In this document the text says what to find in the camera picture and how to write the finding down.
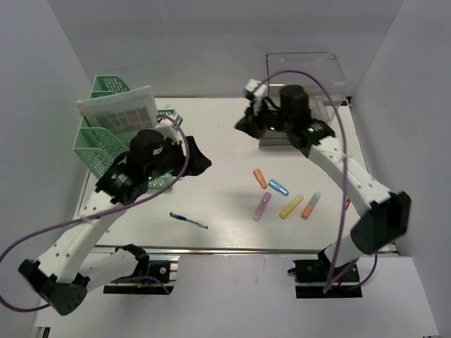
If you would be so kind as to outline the document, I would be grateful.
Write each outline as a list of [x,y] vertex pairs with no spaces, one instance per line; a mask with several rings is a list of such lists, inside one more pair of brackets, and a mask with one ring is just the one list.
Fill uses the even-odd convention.
[[157,124],[158,109],[151,86],[79,100],[76,105],[91,127],[102,127],[115,135],[149,129]]

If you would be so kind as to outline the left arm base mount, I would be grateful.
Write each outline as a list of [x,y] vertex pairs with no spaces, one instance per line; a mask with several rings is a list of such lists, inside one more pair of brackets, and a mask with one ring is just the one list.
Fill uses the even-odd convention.
[[152,257],[146,273],[136,273],[128,282],[113,282],[103,288],[104,294],[168,296],[175,286],[178,257]]

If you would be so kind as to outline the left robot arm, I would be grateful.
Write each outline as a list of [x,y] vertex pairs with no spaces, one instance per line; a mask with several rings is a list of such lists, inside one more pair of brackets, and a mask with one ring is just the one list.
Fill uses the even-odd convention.
[[134,244],[93,263],[85,259],[128,206],[146,194],[149,182],[165,174],[198,176],[211,167],[194,137],[174,141],[157,130],[141,130],[96,184],[82,222],[67,229],[19,273],[59,315],[72,313],[92,290],[115,281],[140,281],[149,272],[147,252]]

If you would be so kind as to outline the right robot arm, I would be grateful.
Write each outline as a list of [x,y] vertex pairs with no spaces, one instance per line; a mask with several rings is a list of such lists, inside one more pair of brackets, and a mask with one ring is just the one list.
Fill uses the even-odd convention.
[[350,261],[374,254],[406,233],[411,199],[406,192],[392,192],[345,155],[342,140],[327,123],[312,117],[302,86],[284,86],[279,95],[279,108],[269,108],[266,85],[250,80],[245,86],[249,106],[235,127],[255,139],[269,130],[286,134],[291,145],[320,167],[353,204],[357,223],[340,242],[319,253],[319,275],[333,281]]

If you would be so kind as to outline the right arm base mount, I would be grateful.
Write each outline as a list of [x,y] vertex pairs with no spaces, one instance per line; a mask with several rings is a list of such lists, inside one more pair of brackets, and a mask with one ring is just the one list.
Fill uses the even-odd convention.
[[357,287],[360,276],[354,265],[323,293],[328,275],[327,267],[319,260],[295,260],[288,270],[294,277],[297,299],[357,299],[362,298],[362,288]]

